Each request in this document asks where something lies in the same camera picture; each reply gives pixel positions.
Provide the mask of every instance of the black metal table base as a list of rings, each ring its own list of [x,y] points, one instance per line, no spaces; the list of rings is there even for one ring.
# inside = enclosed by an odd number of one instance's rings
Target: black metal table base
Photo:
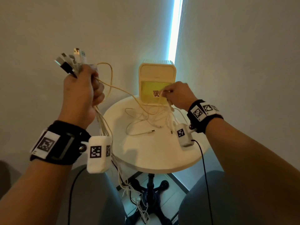
[[[168,181],[164,180],[161,182],[160,186],[157,188],[154,188],[153,184],[154,174],[148,174],[148,184],[147,188],[144,188],[140,185],[139,181],[137,179],[134,179],[131,181],[131,186],[142,193],[142,201],[145,205],[148,203],[148,209],[147,207],[141,203],[142,210],[146,210],[148,214],[154,213],[160,220],[162,225],[172,225],[172,222],[170,219],[165,217],[163,212],[160,208],[160,194],[164,190],[169,188]],[[139,210],[135,211],[135,213],[128,217],[128,219],[125,221],[125,225],[135,225],[136,222],[140,219],[141,214]]]

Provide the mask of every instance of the person's left hand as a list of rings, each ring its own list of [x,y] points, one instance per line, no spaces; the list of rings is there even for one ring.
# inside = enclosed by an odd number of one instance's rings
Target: person's left hand
[[[64,101],[57,120],[77,125],[86,129],[95,119],[93,106],[104,100],[104,85],[93,76],[98,77],[93,66],[82,65],[78,78],[70,74],[64,80]]]

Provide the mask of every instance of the metal screw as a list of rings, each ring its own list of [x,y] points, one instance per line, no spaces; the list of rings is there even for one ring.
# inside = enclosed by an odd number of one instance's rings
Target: metal screw
[[[81,144],[81,146],[79,147],[79,152],[83,153],[86,151],[86,145]]]

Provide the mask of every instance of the wall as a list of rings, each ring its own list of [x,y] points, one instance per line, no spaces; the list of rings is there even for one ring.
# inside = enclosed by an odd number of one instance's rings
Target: wall
[[[300,169],[300,0],[184,0],[177,79]],[[211,156],[206,164],[218,168]],[[200,161],[177,173],[203,175]]]
[[[1,0],[0,160],[23,173],[30,148],[57,118],[66,74],[54,59],[62,52],[79,47],[89,62],[109,62],[113,84],[137,94],[142,60],[168,55],[173,2]],[[101,66],[99,71],[109,82],[110,69]],[[127,96],[113,90],[101,112]],[[99,128],[94,122],[88,131],[98,135]],[[85,162],[83,156],[75,167]]]

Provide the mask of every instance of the wrist strap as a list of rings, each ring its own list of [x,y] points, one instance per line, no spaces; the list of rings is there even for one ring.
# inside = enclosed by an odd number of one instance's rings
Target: wrist strap
[[[197,100],[190,106],[187,117],[191,125],[196,128],[196,132],[204,133],[208,123],[214,118],[223,119],[219,110],[203,100]]]
[[[81,142],[88,142],[89,133],[76,125],[55,121],[31,150],[30,161],[40,159],[45,162],[72,165],[81,155]]]

